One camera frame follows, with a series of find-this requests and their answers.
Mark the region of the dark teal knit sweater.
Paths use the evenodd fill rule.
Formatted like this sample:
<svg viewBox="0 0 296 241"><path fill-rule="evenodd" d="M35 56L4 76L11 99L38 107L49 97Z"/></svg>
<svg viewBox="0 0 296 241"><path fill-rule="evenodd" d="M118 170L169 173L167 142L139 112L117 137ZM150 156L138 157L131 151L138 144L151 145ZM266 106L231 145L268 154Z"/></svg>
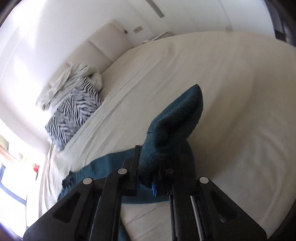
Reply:
<svg viewBox="0 0 296 241"><path fill-rule="evenodd" d="M92 161L63 181L62 204L54 212L57 225L53 240L130 240L120 217L121 204L170 202L173 240L198 236L189 194L182 194L195 181L195 161L187 138L203 111L203 97L194 85L173 101L152 122L141 145L136 196L123 196L126 159L134 148L111 153ZM173 193L153 196L152 180L158 171L174 170Z"/></svg>

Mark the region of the zebra print pillow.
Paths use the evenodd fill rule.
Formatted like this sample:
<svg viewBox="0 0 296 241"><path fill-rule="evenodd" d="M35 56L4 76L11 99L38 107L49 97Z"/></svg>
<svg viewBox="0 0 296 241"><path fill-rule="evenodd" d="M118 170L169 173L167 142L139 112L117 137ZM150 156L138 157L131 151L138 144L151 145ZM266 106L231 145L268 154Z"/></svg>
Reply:
<svg viewBox="0 0 296 241"><path fill-rule="evenodd" d="M63 150L78 130L100 107L99 92L85 78L57 107L45 130L57 150Z"/></svg>

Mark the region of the beige bed sheet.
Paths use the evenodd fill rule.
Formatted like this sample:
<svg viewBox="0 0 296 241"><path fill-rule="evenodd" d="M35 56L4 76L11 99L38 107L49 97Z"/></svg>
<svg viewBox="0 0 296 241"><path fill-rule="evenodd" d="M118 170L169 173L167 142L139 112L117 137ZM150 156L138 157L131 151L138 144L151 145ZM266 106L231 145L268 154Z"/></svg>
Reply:
<svg viewBox="0 0 296 241"><path fill-rule="evenodd" d="M131 240L170 240L167 197L149 186L159 168L205 176L276 238L295 206L295 47L240 32L189 33L128 50L103 73L102 105L41 188L45 214L84 177L119 169L136 145L137 197L123 199Z"/></svg>

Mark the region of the crumpled white duvet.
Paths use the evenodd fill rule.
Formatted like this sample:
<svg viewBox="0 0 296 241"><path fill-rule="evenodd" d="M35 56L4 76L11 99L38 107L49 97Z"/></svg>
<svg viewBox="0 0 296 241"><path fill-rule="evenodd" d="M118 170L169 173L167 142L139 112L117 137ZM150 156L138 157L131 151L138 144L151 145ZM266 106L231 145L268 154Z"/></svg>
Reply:
<svg viewBox="0 0 296 241"><path fill-rule="evenodd" d="M54 108L84 79L88 80L98 92L103 89L103 79L99 71L92 65L80 62L65 70L52 86L47 84L36 104L41 110Z"/></svg>

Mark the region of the beige padded headboard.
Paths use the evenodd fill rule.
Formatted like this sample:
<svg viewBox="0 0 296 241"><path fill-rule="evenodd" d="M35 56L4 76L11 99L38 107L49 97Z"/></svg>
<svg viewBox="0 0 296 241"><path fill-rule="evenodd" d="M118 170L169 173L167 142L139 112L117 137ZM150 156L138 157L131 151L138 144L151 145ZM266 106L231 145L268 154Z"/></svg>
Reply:
<svg viewBox="0 0 296 241"><path fill-rule="evenodd" d="M111 21L99 28L65 59L48 81L48 86L52 87L63 72L79 62L92 65L99 73L103 73L131 48L133 43L128 39L126 30L119 23Z"/></svg>

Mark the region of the white built-in wardrobe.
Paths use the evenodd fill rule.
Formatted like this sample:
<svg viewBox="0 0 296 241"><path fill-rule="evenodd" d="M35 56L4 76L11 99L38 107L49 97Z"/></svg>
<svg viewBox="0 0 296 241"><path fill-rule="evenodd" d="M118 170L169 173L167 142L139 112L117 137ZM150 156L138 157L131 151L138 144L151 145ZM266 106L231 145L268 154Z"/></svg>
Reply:
<svg viewBox="0 0 296 241"><path fill-rule="evenodd" d="M128 1L156 33L234 31L274 37L265 1Z"/></svg>

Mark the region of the wall power socket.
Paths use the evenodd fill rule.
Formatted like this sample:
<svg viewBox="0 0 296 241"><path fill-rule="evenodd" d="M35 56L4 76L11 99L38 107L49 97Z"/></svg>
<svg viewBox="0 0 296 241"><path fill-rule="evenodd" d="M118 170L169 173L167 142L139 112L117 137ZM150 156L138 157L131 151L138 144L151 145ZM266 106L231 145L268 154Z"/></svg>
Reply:
<svg viewBox="0 0 296 241"><path fill-rule="evenodd" d="M139 33L140 31L142 31L143 30L143 27L142 26L138 26L138 27L136 27L135 29L133 29L133 32L135 33L135 34L137 34L137 33Z"/></svg>

